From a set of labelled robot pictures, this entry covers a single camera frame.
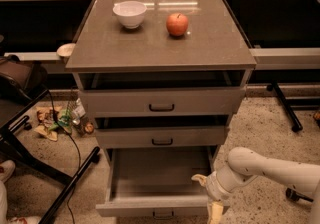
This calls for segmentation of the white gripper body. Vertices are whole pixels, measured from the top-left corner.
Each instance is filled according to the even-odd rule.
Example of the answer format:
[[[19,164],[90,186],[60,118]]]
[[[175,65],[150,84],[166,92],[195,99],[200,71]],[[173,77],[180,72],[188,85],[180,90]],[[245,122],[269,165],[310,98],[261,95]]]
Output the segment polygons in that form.
[[[212,201],[225,201],[235,189],[248,185],[255,178],[255,175],[243,175],[226,165],[206,177],[205,188]]]

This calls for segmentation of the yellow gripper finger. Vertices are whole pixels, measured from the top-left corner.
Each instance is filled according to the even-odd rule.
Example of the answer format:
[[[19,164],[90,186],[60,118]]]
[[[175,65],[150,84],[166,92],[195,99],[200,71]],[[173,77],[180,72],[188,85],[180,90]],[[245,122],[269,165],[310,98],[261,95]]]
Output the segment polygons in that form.
[[[191,177],[192,181],[198,182],[202,187],[207,184],[207,177],[202,174],[195,174]]]
[[[207,204],[208,221],[207,224],[220,224],[223,215],[223,203],[221,201],[209,201]]]

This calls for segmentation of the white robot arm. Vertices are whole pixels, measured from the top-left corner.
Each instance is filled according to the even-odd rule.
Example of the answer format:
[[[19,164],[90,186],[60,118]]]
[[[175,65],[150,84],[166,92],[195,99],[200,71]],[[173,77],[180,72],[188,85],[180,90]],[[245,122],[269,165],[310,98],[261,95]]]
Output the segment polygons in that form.
[[[246,186],[257,176],[285,185],[302,198],[313,201],[308,224],[320,224],[320,166],[268,158],[244,147],[233,148],[227,163],[208,176],[191,177],[206,189],[207,224],[219,224],[224,204],[234,189]]]

